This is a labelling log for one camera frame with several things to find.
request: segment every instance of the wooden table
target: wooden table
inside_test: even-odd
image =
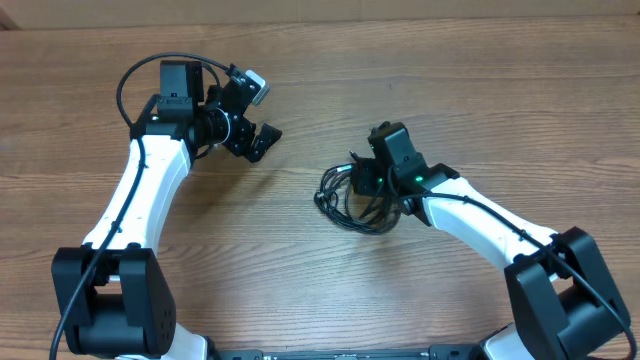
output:
[[[198,161],[163,230],[179,322],[220,348],[473,342],[512,321],[501,272],[460,241],[415,218],[364,236],[315,208],[322,172],[369,155],[383,121],[517,214],[594,235],[640,333],[638,17],[2,32],[3,359],[46,357],[52,256],[80,245],[127,161],[116,85],[163,51],[255,69],[272,91],[247,116],[284,131],[258,164]],[[158,63],[134,74],[129,112],[158,86]],[[618,337],[604,355],[626,351]]]

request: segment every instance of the bundle of black cable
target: bundle of black cable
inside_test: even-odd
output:
[[[376,180],[375,192],[365,210],[354,219],[349,211],[349,194],[351,193],[351,176],[353,164],[334,166],[322,175],[320,188],[313,197],[318,209],[329,220],[348,230],[363,234],[380,235],[393,229],[400,219],[400,210],[391,197],[386,195],[385,179]],[[338,191],[344,189],[344,213],[340,211]]]

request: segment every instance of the wood grain surface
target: wood grain surface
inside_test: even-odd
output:
[[[52,256],[80,245],[127,161],[116,85],[163,51],[256,70],[272,91],[247,117],[284,131],[258,164],[198,161],[162,233],[179,322],[220,348],[473,342],[512,321],[503,275],[460,241],[415,218],[364,236],[315,208],[322,172],[369,155],[383,121],[517,214],[594,235],[640,333],[638,17],[7,31],[0,358],[46,357]],[[129,112],[158,86],[157,63],[135,73]],[[618,337],[603,355],[626,351]]]

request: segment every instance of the wooden tabletop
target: wooden tabletop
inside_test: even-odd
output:
[[[501,271],[459,240],[407,217],[364,236],[315,208],[322,172],[402,121],[429,164],[591,233],[640,334],[639,17],[0,32],[1,358],[46,357],[51,259],[80,245],[127,161],[116,85],[164,51],[256,70],[272,90],[247,117],[284,131],[260,163],[197,161],[175,196],[159,261],[188,329],[291,351],[474,342],[511,322]],[[136,72],[128,111],[158,86],[158,63]],[[605,355],[626,351],[618,337]]]

